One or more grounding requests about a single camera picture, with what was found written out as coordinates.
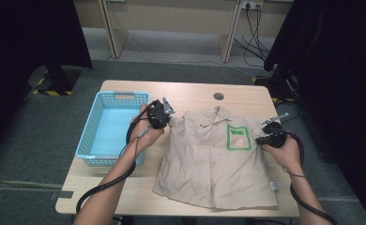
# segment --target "shirt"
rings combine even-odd
[[[193,205],[238,209],[277,205],[263,151],[261,121],[222,107],[172,117],[153,191]]]

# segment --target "white label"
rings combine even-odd
[[[270,185],[271,185],[272,190],[278,190],[279,189],[279,184],[277,184],[277,182],[275,182],[275,181],[271,181]]]

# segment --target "wooden table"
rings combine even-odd
[[[181,117],[187,111],[200,111],[222,106],[233,114],[266,120],[277,115],[271,97],[265,87],[248,85],[200,84],[182,82],[130,82],[106,81],[102,91],[146,91],[150,100],[166,97],[174,107],[174,117]],[[216,100],[215,93],[224,95]],[[125,183],[115,213],[117,215],[188,216],[188,217],[298,217],[297,203],[289,192],[290,178],[267,152],[265,157],[272,179],[278,182],[278,206],[219,210],[188,205],[169,200],[152,192],[160,169],[169,128],[165,129],[157,142],[145,150],[145,163]],[[72,160],[64,191],[73,191],[72,198],[59,198],[56,210],[61,214],[75,214],[75,206],[81,196],[95,187],[110,167],[90,167],[83,160]]]

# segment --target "blue plastic basket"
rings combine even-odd
[[[107,92],[96,94],[86,120],[75,156],[90,166],[114,165],[126,144],[127,131],[133,116],[142,104],[148,104],[147,92]],[[144,152],[136,159],[144,161]]]

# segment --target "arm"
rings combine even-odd
[[[138,134],[149,125],[150,123],[148,120],[141,120],[132,131],[130,139],[132,140],[137,137]],[[135,160],[135,151],[137,150],[136,157],[138,157],[146,147],[152,145],[163,133],[163,129],[154,129],[150,127],[140,139],[131,142],[116,164],[101,180],[100,185],[110,182],[125,173]],[[75,218],[74,224],[109,224],[114,216],[124,184],[125,180],[90,196]]]
[[[292,181],[292,186],[294,187],[294,190],[299,196],[299,198],[305,203],[320,210],[321,212],[325,212],[323,206],[315,196],[308,180],[305,177],[300,177],[305,176],[305,174],[300,165],[300,155],[299,155],[299,147],[297,146],[297,141],[295,141],[295,139],[293,139],[292,137],[288,136],[284,146],[281,148],[274,148],[267,144],[263,145],[262,147],[265,151],[269,152],[274,157],[274,159],[276,159],[276,162],[280,166],[284,167],[289,173],[291,173],[290,177]],[[308,211],[301,205],[298,205],[297,207],[299,209],[300,224],[306,224],[306,225],[330,224],[327,220]]]

